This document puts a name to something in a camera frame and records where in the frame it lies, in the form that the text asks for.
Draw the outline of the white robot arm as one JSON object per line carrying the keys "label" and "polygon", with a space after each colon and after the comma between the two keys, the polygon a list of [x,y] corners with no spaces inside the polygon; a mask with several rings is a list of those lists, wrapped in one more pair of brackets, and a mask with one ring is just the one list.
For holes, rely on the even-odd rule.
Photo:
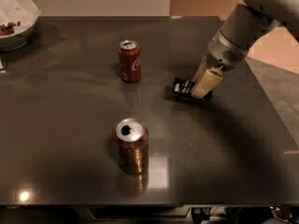
{"label": "white robot arm", "polygon": [[253,44],[279,25],[299,40],[299,0],[243,0],[208,44],[206,55],[192,78],[191,96],[204,98],[236,68]]}

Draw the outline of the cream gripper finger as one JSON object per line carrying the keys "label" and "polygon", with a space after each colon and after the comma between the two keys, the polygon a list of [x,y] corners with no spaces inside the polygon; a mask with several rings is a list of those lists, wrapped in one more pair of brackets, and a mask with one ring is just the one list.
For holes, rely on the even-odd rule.
{"label": "cream gripper finger", "polygon": [[220,68],[208,68],[202,78],[194,82],[195,86],[192,89],[192,96],[197,99],[202,99],[210,91],[216,88],[223,80],[223,74]]}
{"label": "cream gripper finger", "polygon": [[209,68],[209,64],[207,62],[207,57],[204,56],[203,60],[200,62],[199,66],[198,66],[198,69],[197,69],[195,75],[192,78],[192,82],[199,81],[208,68]]}

